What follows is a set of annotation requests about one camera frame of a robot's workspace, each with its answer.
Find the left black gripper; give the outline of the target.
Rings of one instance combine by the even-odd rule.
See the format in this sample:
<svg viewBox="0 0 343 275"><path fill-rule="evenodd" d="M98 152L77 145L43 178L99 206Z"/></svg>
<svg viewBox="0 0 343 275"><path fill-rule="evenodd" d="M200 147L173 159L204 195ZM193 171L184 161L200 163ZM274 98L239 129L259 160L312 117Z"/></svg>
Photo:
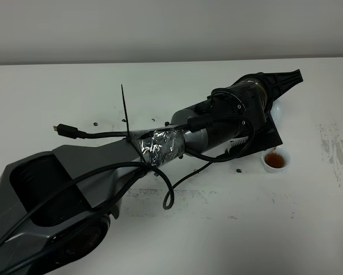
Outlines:
<svg viewBox="0 0 343 275"><path fill-rule="evenodd" d="M267 112L277 100L303 82L299 69L283 73L248 74L231 86L216 88L208 97L210 135L258 135L268 124Z"/></svg>

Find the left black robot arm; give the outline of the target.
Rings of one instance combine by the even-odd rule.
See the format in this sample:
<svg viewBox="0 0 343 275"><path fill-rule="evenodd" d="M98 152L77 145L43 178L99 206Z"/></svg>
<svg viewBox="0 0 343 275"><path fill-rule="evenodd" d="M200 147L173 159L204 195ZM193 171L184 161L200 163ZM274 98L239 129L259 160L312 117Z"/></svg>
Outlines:
<svg viewBox="0 0 343 275"><path fill-rule="evenodd" d="M161 167L189 155L207 165L282 144L274 102L301 72L255 73L176 112L162 128L86 133L59 124L66 138L114 138L100 147L61 146L9 164L0 177L0 274L45 274L92 252L117 218L124 194L149 173L174 189Z"/></svg>

